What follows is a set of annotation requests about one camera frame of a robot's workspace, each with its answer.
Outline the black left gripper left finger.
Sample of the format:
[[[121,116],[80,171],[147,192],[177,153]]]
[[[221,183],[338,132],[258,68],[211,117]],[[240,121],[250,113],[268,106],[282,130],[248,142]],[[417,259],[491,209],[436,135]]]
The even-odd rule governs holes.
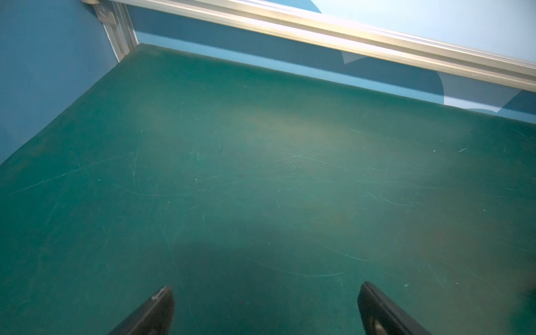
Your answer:
[[[175,301],[171,287],[164,286],[120,322],[109,335],[168,335]]]

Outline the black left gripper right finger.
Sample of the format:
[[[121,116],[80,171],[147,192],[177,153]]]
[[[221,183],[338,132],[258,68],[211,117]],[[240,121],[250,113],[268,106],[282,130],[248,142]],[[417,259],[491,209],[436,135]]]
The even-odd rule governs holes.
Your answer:
[[[419,322],[369,281],[365,281],[357,297],[366,335],[431,335]]]

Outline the horizontal aluminium frame rail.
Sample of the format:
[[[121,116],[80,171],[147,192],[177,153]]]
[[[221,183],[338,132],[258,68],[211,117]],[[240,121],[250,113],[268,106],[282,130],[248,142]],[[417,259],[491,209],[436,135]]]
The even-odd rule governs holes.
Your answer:
[[[102,23],[117,25],[125,6],[146,8],[282,39],[440,71],[529,92],[535,65],[391,32],[269,1],[88,1]]]

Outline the left aluminium frame post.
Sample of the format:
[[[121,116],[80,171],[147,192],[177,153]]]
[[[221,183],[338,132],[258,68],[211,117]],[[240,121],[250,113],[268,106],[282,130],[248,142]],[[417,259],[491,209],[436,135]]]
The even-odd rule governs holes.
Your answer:
[[[121,62],[138,45],[138,38],[126,4],[118,1],[85,1],[95,11],[95,14],[112,46],[118,62]]]

